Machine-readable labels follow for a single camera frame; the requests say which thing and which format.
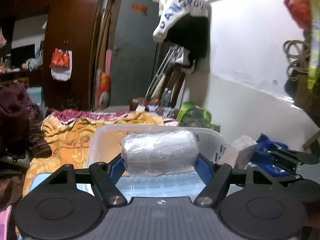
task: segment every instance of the brown cable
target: brown cable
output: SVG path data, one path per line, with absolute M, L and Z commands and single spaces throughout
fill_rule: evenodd
M 286 53 L 288 62 L 290 63 L 287 68 L 288 78 L 292 81 L 296 81 L 299 78 L 299 75 L 292 76 L 293 70 L 299 72 L 300 74 L 308 73 L 309 58 L 311 54 L 311 41 L 312 36 L 308 35 L 305 41 L 293 40 L 286 41 L 283 45 L 284 52 Z M 290 54 L 291 46 L 294 46 L 298 54 Z

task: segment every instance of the clear plastic wrap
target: clear plastic wrap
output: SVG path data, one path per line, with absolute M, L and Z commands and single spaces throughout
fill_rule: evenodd
M 130 134 L 121 141 L 124 166 L 132 176 L 158 177 L 194 166 L 198 146 L 187 129 Z

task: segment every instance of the red sticker on door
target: red sticker on door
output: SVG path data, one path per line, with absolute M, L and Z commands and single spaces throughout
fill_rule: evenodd
M 147 13 L 148 7 L 145 7 L 145 6 L 140 5 L 140 4 L 132 3 L 131 4 L 131 9 L 135 10 L 135 11 Z

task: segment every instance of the teal box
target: teal box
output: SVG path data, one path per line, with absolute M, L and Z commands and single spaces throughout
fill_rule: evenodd
M 44 100 L 42 87 L 32 87 L 27 89 L 29 98 L 33 103 L 41 104 Z

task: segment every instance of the pink object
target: pink object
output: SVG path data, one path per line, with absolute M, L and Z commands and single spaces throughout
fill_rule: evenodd
M 5 210 L 0 212 L 0 240 L 7 239 L 11 207 L 12 206 L 8 206 Z
M 112 57 L 112 50 L 108 49 L 106 52 L 106 71 L 105 71 L 105 73 L 109 76 L 110 76 L 111 57 Z
M 54 110 L 52 112 L 52 115 L 59 119 L 62 123 L 69 123 L 73 122 L 77 118 L 89 118 L 93 120 L 106 120 L 106 121 L 112 121 L 114 119 L 117 119 L 121 116 L 125 116 L 131 111 L 122 111 L 117 112 L 115 114 L 110 113 L 92 113 L 92 112 L 85 112 L 85 111 L 75 111 L 73 109 L 67 109 L 64 111 L 58 111 Z

